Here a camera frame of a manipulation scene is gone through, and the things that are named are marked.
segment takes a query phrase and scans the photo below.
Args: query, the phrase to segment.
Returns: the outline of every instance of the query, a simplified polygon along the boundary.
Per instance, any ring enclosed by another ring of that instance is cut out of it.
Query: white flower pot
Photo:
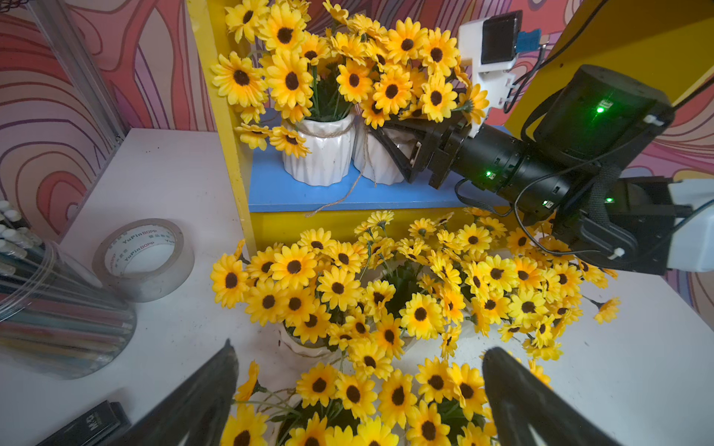
[[[357,144],[353,160],[355,167],[362,175],[379,184],[394,184],[404,181],[397,165],[389,156],[387,149],[370,133],[364,121],[359,119]],[[384,133],[394,141],[399,150],[407,157],[411,155],[416,138],[406,132],[385,128]]]
[[[305,138],[310,150],[304,158],[283,153],[285,170],[293,178],[310,186],[329,186],[339,183],[350,170],[350,159],[355,145],[354,111],[335,122],[318,122],[303,119],[296,124],[284,122]]]

